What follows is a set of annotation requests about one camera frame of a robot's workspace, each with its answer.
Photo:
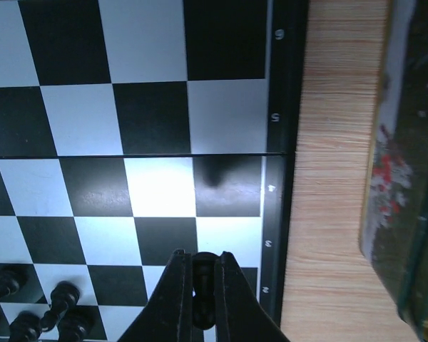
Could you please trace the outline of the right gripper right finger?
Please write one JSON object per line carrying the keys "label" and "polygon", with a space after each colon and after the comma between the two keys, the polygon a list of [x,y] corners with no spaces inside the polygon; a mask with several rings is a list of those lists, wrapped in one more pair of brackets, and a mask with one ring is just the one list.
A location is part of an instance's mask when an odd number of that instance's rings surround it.
{"label": "right gripper right finger", "polygon": [[218,341],[273,342],[288,338],[265,313],[230,252],[214,266],[215,330]]}

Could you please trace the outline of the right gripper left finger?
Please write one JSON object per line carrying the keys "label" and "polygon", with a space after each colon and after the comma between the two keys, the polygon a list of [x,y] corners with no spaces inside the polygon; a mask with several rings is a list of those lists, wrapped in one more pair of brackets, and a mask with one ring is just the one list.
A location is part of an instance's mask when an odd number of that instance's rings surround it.
{"label": "right gripper left finger", "polygon": [[193,268],[191,255],[177,249],[171,255],[147,305],[120,341],[192,341]]}

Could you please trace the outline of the black pawn piece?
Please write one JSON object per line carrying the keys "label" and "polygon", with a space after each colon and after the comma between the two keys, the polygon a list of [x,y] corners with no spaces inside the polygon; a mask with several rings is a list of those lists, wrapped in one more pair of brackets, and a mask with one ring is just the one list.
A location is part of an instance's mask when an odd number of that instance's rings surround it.
{"label": "black pawn piece", "polygon": [[199,252],[193,263],[193,325],[208,330],[215,325],[214,265],[218,258],[210,252]]}
{"label": "black pawn piece", "polygon": [[5,268],[0,271],[0,300],[17,293],[25,284],[26,277],[15,269]]}

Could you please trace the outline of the black chess piece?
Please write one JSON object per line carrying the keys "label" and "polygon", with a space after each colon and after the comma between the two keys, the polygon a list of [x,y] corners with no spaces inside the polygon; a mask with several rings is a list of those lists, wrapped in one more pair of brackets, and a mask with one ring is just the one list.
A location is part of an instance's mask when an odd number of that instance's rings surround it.
{"label": "black chess piece", "polygon": [[9,342],[34,342],[41,335],[40,318],[30,311],[21,312],[9,326]]}
{"label": "black chess piece", "polygon": [[81,293],[79,289],[68,281],[59,282],[51,292],[50,309],[40,320],[42,332],[52,330],[60,321],[63,314],[78,303]]}
{"label": "black chess piece", "polygon": [[68,311],[58,323],[58,342],[82,342],[93,328],[93,319],[79,311]]}

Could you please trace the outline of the gold metal tin tray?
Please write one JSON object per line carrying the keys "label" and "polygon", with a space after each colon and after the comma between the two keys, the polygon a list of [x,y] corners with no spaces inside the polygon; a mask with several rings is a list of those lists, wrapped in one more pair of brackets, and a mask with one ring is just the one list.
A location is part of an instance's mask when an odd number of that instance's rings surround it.
{"label": "gold metal tin tray", "polygon": [[390,1],[359,247],[428,341],[428,1]]}

